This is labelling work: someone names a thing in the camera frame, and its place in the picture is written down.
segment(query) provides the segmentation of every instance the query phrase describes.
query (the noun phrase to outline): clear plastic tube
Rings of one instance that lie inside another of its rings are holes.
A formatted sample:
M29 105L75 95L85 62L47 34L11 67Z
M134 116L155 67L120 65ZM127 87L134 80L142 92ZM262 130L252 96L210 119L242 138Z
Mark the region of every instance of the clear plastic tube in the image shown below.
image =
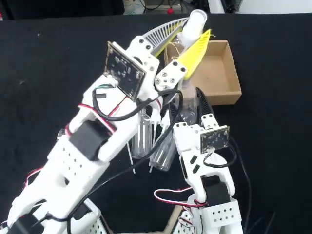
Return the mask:
M145 109L140 111L141 121L137 134L132 138L132 157L140 159L152 148L152 128L149 116Z
M157 152L151 158L151 166L162 170L168 171L176 156L176 143L172 132L170 132L163 143L160 145Z

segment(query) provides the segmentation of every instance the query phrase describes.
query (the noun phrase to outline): black circuit board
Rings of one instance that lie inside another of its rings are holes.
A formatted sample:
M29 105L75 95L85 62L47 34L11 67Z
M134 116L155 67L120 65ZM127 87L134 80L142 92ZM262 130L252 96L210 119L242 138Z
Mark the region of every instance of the black circuit board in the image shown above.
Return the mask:
M132 101L137 99L145 78L145 71L137 66L129 57L108 42L104 72L118 80L118 88Z
M200 135L200 153L205 154L211 148L215 150L228 147L230 127L224 127Z

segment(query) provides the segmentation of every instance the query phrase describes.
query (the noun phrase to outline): black tablecloth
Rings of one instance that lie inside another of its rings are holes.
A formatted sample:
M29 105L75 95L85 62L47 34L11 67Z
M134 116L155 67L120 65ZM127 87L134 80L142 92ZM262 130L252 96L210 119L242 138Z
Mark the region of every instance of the black tablecloth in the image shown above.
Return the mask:
M77 112L82 93L104 68L107 42L127 47L136 35L178 15L92 17L0 22L0 219L26 174L46 162L56 135ZM216 107L231 126L251 178L251 223L276 212L270 233L308 233L312 114L312 14L210 15L207 28L230 43L242 97ZM126 168L123 150L105 177ZM231 167L242 216L247 184L241 166ZM176 158L168 173L147 165L98 191L92 200L114 231L165 227L172 206L153 198L155 188L183 188Z

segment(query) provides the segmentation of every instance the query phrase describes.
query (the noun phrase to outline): brown box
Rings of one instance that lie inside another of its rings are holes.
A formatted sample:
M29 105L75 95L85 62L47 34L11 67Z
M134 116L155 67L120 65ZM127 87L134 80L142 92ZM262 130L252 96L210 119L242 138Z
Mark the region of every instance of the brown box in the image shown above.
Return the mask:
M176 56L168 49L167 56ZM211 105L233 105L242 92L230 46L226 40L212 40L191 81L199 87Z

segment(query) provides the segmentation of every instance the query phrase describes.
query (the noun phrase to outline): plastic cylinder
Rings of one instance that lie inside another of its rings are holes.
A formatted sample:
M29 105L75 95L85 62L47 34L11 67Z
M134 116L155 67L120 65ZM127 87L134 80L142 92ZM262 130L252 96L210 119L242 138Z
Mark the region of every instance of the plastic cylinder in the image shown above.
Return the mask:
M141 120L137 133L132 138L132 157L140 159L152 148L152 128L145 109L140 111Z

